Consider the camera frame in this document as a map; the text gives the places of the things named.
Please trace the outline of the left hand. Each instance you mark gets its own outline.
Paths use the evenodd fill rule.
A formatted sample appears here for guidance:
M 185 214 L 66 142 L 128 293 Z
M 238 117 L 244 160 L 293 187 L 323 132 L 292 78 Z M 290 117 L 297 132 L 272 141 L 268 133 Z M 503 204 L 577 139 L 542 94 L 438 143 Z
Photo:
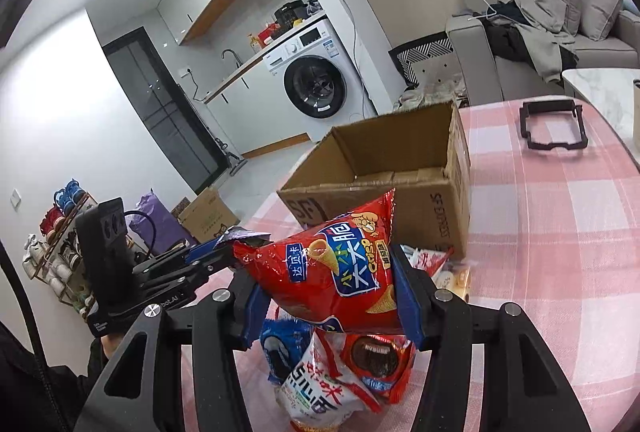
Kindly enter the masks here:
M 122 343 L 123 337 L 124 335 L 120 332 L 115 332 L 101 338 L 102 350 L 108 360 L 115 354 L 119 344 Z

